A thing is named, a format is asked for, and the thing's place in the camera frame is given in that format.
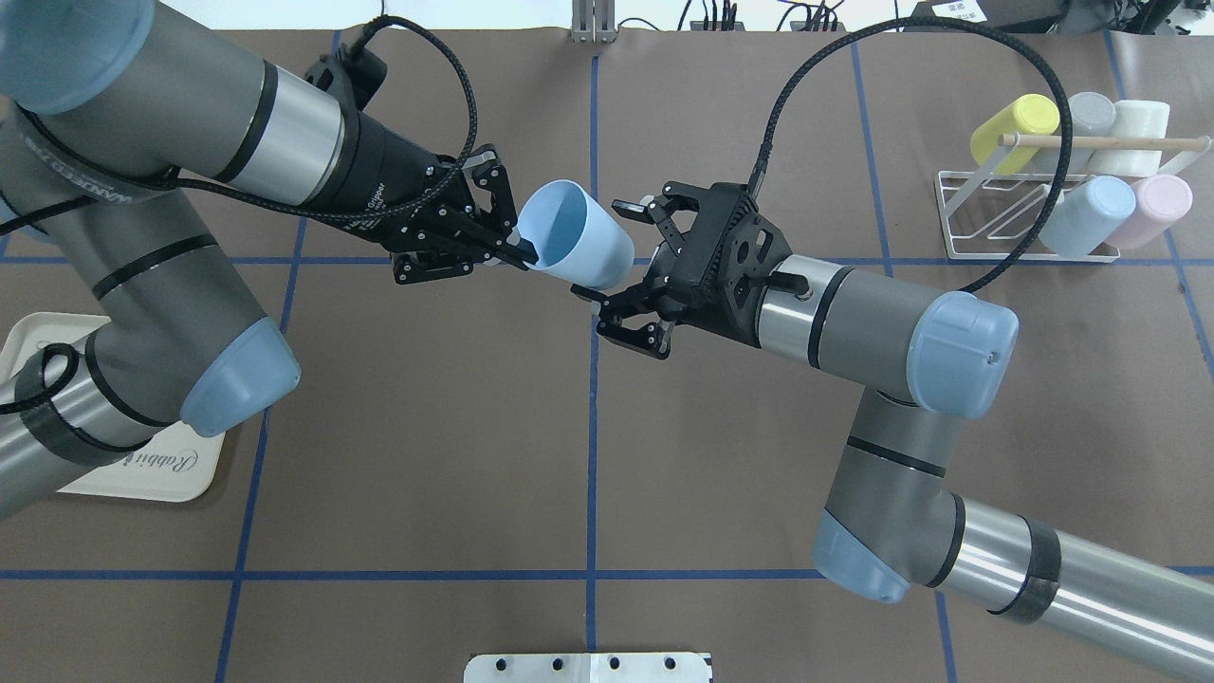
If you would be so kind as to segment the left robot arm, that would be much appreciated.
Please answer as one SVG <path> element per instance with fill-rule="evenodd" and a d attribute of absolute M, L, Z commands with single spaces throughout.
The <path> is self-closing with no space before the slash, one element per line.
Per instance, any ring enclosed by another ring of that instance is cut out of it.
<path fill-rule="evenodd" d="M 402 284 L 537 263 L 498 152 L 473 146 L 467 70 L 416 22 L 378 16 L 304 76 L 159 1 L 5 1 L 1 25 L 2 233 L 46 237 L 108 315 L 2 385 L 2 516 L 170 425 L 221 434 L 299 383 L 187 190 L 370 241 Z M 365 112 L 386 75 L 368 42 L 386 28 L 450 61 L 469 108 L 458 156 Z"/>

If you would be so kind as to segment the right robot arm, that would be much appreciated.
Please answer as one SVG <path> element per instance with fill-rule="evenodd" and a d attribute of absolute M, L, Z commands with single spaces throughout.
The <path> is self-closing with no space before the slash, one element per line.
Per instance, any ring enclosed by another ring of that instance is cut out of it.
<path fill-rule="evenodd" d="M 1114 264 L 1015 267 L 993 410 L 947 484 L 1212 581 L 1212 203 Z M 1158 682 L 1046 626 L 913 587 L 881 605 L 810 558 L 857 386 L 697 330 L 591 345 L 584 605 L 510 651 L 707 653 L 717 682 Z"/>

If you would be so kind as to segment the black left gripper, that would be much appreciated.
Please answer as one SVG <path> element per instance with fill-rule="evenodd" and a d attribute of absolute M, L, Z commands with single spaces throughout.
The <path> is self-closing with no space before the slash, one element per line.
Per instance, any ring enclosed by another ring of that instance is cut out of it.
<path fill-rule="evenodd" d="M 430 150 L 385 129 L 368 114 L 344 142 L 337 169 L 322 186 L 322 214 L 365 214 L 416 200 L 436 184 L 455 156 Z M 477 264 L 503 261 L 514 268 L 537 264 L 531 241 L 516 234 L 517 209 L 507 169 L 494 144 L 482 144 L 464 161 L 469 187 L 467 221 L 450 237 L 441 230 L 407 228 L 412 211 L 378 220 L 322 220 L 350 237 L 395 254 L 395 284 L 401 286 L 469 277 Z"/>

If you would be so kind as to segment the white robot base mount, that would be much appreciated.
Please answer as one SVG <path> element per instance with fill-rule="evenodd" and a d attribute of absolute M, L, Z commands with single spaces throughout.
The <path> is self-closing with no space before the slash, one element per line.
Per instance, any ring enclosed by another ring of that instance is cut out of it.
<path fill-rule="evenodd" d="M 464 682 L 711 682 L 711 656 L 694 651 L 486 654 Z"/>

